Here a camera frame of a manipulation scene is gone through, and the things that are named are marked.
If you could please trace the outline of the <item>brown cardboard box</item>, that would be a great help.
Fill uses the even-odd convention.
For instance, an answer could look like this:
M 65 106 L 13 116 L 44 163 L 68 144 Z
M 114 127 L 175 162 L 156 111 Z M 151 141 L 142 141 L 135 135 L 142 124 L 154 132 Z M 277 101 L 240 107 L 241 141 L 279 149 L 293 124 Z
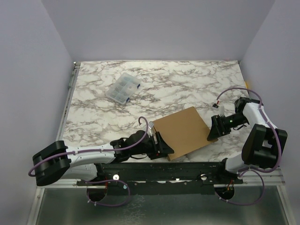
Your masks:
M 169 161 L 176 160 L 217 141 L 217 139 L 207 140 L 210 129 L 193 106 L 164 116 L 153 123 L 154 129 L 174 151 L 174 153 L 168 154 Z

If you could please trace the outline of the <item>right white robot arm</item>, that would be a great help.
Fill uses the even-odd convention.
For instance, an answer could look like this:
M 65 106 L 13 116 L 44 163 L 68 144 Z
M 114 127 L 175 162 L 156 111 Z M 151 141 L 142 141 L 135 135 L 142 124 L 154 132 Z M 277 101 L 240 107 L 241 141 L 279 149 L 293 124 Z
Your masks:
M 277 128 L 265 114 L 259 100 L 240 97 L 234 102 L 235 114 L 225 116 L 219 107 L 219 114 L 211 117 L 211 129 L 207 140 L 213 141 L 230 134 L 232 129 L 251 127 L 239 155 L 223 160 L 224 167 L 216 170 L 215 177 L 220 183 L 228 182 L 233 174 L 246 170 L 270 173 L 279 166 L 288 137 L 286 131 Z

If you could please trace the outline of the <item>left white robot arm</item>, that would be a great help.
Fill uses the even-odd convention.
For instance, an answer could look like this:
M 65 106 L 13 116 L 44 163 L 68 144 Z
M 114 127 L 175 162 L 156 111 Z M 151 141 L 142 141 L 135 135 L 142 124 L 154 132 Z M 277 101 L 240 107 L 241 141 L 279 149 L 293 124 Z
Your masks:
M 64 141 L 55 141 L 32 157 L 29 176 L 35 177 L 39 187 L 60 179 L 79 179 L 98 185 L 104 174 L 96 168 L 97 164 L 121 163 L 134 155 L 154 160 L 173 153 L 159 132 L 149 135 L 143 130 L 100 146 L 70 147 Z

